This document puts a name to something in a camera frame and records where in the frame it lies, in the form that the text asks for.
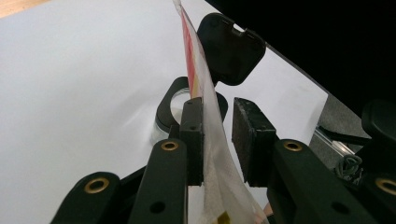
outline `black plastic part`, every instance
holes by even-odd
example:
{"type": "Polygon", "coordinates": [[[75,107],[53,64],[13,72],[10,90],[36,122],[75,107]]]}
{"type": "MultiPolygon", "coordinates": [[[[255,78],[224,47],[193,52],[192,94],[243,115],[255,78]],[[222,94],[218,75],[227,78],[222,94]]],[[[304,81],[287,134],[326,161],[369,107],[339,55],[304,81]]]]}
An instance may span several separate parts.
{"type": "Polygon", "coordinates": [[[128,223],[187,223],[187,148],[175,138],[154,145],[128,223]]]}
{"type": "Polygon", "coordinates": [[[268,219],[268,222],[269,222],[270,224],[276,224],[274,215],[268,216],[267,219],[268,219]]]}
{"type": "Polygon", "coordinates": [[[362,159],[361,167],[368,173],[396,175],[396,105],[373,100],[363,109],[361,126],[372,137],[356,153],[362,159]]]}
{"type": "Polygon", "coordinates": [[[359,199],[379,223],[396,220],[396,176],[368,174],[361,181],[359,199]]]}
{"type": "Polygon", "coordinates": [[[342,134],[342,133],[335,133],[330,130],[327,130],[323,128],[322,126],[318,127],[321,131],[326,134],[330,139],[333,141],[339,141],[347,144],[352,144],[352,145],[357,145],[357,146],[365,146],[370,142],[370,138],[365,138],[365,137],[359,137],[359,136],[353,136],[353,135],[348,135],[348,134],[342,134]]]}
{"type": "MultiPolygon", "coordinates": [[[[345,188],[343,183],[317,158],[304,143],[283,139],[275,143],[273,165],[278,171],[271,180],[281,178],[287,195],[296,205],[289,216],[292,223],[377,223],[372,215],[345,188]]],[[[280,193],[276,183],[269,183],[267,195],[270,203],[280,193]]],[[[274,210],[277,223],[282,223],[277,209],[274,210]]]]}
{"type": "Polygon", "coordinates": [[[393,147],[396,153],[396,105],[373,100],[363,108],[361,126],[373,139],[393,147]]]}
{"type": "Polygon", "coordinates": [[[98,172],[83,177],[64,198],[51,223],[111,223],[118,212],[119,188],[120,179],[111,173],[98,172]]]}
{"type": "Polygon", "coordinates": [[[277,169],[274,169],[271,173],[269,184],[267,196],[276,223],[293,223],[297,206],[277,169]]]}
{"type": "Polygon", "coordinates": [[[202,98],[194,98],[183,106],[180,140],[187,145],[188,185],[201,186],[204,181],[204,127],[202,98]]]}
{"type": "MultiPolygon", "coordinates": [[[[187,77],[178,77],[169,87],[169,90],[166,92],[165,96],[161,100],[160,104],[157,107],[157,113],[155,115],[155,122],[158,127],[160,127],[164,132],[169,133],[172,125],[179,125],[175,118],[172,115],[171,111],[171,102],[174,95],[183,89],[187,89],[189,87],[189,81],[187,77]]],[[[222,120],[225,119],[228,110],[227,100],[216,92],[219,104],[219,110],[221,114],[222,120]]]]}
{"type": "Polygon", "coordinates": [[[180,136],[180,125],[172,125],[168,138],[178,138],[180,136]]]}
{"type": "Polygon", "coordinates": [[[260,36],[249,29],[240,32],[233,26],[230,18],[210,13],[197,31],[214,85],[218,81],[229,86],[241,84],[265,53],[260,36]]]}
{"type": "Polygon", "coordinates": [[[233,100],[232,140],[245,182],[251,187],[267,187],[278,137],[270,120],[249,100],[233,100]]]}
{"type": "Polygon", "coordinates": [[[131,175],[124,177],[121,180],[119,190],[120,204],[118,206],[118,214],[113,219],[112,223],[124,224],[128,221],[132,209],[134,209],[134,200],[136,199],[137,191],[139,190],[143,174],[146,171],[146,166],[133,172],[131,175]]]}

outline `screw hole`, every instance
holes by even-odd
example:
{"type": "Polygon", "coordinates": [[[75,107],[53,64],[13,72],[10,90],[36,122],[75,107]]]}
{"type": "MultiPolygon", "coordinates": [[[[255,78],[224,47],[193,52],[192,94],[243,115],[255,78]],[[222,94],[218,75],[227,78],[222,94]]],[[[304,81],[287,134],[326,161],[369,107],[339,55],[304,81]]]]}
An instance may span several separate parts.
{"type": "Polygon", "coordinates": [[[85,192],[94,194],[94,193],[99,193],[102,190],[106,189],[108,186],[109,182],[106,178],[99,177],[91,180],[85,185],[85,192]]]}
{"type": "Polygon", "coordinates": [[[164,142],[161,148],[163,150],[172,151],[178,148],[178,144],[176,142],[164,142]]]}
{"type": "Polygon", "coordinates": [[[336,212],[344,214],[344,215],[349,214],[349,208],[347,208],[342,203],[338,203],[338,202],[332,203],[332,209],[334,209],[336,212]]]}
{"type": "Polygon", "coordinates": [[[386,193],[396,196],[396,181],[386,178],[378,178],[375,183],[377,187],[386,193]]]}
{"type": "Polygon", "coordinates": [[[165,210],[165,203],[163,202],[156,202],[149,207],[151,213],[159,214],[165,210]]]}
{"type": "Polygon", "coordinates": [[[303,149],[300,144],[295,142],[285,142],[283,146],[290,151],[301,151],[303,149]]]}

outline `white backdrop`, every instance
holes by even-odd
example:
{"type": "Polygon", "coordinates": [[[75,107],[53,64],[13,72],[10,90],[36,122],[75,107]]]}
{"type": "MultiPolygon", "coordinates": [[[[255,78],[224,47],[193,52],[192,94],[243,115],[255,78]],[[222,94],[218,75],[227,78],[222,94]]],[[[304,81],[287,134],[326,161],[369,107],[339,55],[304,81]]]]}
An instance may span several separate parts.
{"type": "MultiPolygon", "coordinates": [[[[193,25],[216,10],[182,4],[193,25]]],[[[0,222],[49,223],[85,175],[120,178],[146,165],[155,112],[186,76],[181,21],[172,0],[51,0],[0,20],[0,222]]],[[[271,50],[233,98],[255,102],[280,138],[309,144],[327,94],[271,50]]],[[[265,189],[251,189],[258,203],[265,189]]],[[[191,194],[189,208],[201,203],[191,194]]],[[[190,212],[190,221],[199,214],[190,212]]]]}

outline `black plastic bracket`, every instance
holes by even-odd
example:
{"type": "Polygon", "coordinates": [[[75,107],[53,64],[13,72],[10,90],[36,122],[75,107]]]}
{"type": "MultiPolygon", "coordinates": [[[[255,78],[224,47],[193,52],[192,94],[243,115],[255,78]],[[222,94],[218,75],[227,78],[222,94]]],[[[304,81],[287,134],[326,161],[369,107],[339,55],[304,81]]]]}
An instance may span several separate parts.
{"type": "Polygon", "coordinates": [[[176,139],[151,151],[128,223],[187,223],[187,148],[176,139]]]}
{"type": "MultiPolygon", "coordinates": [[[[160,104],[157,107],[157,113],[155,116],[155,122],[158,127],[160,127],[164,132],[169,133],[172,125],[179,125],[172,115],[171,111],[171,102],[174,95],[181,90],[187,89],[189,87],[189,81],[187,77],[178,77],[169,87],[169,90],[166,92],[165,96],[161,100],[160,104]]],[[[220,109],[220,114],[222,120],[225,119],[228,110],[227,100],[216,92],[218,98],[218,104],[220,109]]]]}
{"type": "Polygon", "coordinates": [[[97,172],[82,178],[69,191],[51,224],[109,223],[117,214],[120,179],[97,172]]]}
{"type": "Polygon", "coordinates": [[[276,222],[378,223],[304,143],[277,141],[273,165],[267,196],[276,222]]]}
{"type": "Polygon", "coordinates": [[[205,52],[213,84],[236,86],[244,82],[265,54],[266,44],[254,31],[235,29],[220,13],[207,14],[197,34],[205,52]]]}
{"type": "Polygon", "coordinates": [[[361,115],[361,126],[372,139],[356,155],[367,173],[396,175],[396,105],[375,99],[361,115]]]}
{"type": "Polygon", "coordinates": [[[186,144],[188,151],[188,184],[201,186],[204,181],[204,126],[201,97],[184,103],[179,137],[186,144]]]}
{"type": "Polygon", "coordinates": [[[245,182],[251,187],[267,187],[272,149],[279,138],[270,120],[249,100],[233,100],[232,140],[245,182]]]}

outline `circular hole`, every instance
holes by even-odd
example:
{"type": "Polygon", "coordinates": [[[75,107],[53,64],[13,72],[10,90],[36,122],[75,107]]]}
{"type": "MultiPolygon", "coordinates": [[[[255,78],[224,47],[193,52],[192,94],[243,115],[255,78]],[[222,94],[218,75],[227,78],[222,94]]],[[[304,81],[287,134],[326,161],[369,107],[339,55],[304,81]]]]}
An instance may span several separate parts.
{"type": "Polygon", "coordinates": [[[175,93],[171,101],[171,112],[177,123],[181,122],[181,114],[183,112],[183,105],[190,100],[190,89],[182,89],[175,93]]]}
{"type": "Polygon", "coordinates": [[[108,186],[109,182],[106,178],[99,177],[91,180],[85,185],[85,192],[94,194],[94,193],[99,193],[102,190],[106,189],[108,186]]]}
{"type": "Polygon", "coordinates": [[[396,196],[396,182],[391,179],[378,178],[375,181],[376,185],[388,194],[396,196]]]}
{"type": "Polygon", "coordinates": [[[173,143],[166,143],[166,144],[165,144],[165,147],[166,147],[166,148],[172,148],[172,147],[175,147],[175,144],[173,144],[173,143]]]}
{"type": "Polygon", "coordinates": [[[105,182],[103,182],[102,180],[98,180],[96,182],[93,182],[92,184],[90,184],[90,189],[91,190],[98,190],[100,188],[102,188],[105,185],[105,182]]]}
{"type": "Polygon", "coordinates": [[[295,142],[285,142],[283,146],[290,151],[301,151],[303,149],[300,144],[295,142]]]}
{"type": "Polygon", "coordinates": [[[349,214],[349,208],[347,208],[342,203],[338,203],[338,202],[332,203],[332,209],[334,209],[336,212],[344,214],[344,215],[349,214]]]}
{"type": "Polygon", "coordinates": [[[159,214],[165,210],[165,203],[163,202],[156,202],[149,207],[151,213],[159,214]]]}
{"type": "Polygon", "coordinates": [[[178,148],[178,144],[176,142],[164,142],[161,145],[161,148],[163,150],[171,151],[171,150],[177,149],[178,148]]]}
{"type": "Polygon", "coordinates": [[[396,192],[396,185],[394,185],[394,184],[391,184],[391,183],[384,183],[384,187],[385,187],[386,189],[389,189],[389,190],[392,190],[392,191],[395,191],[395,192],[396,192]]]}

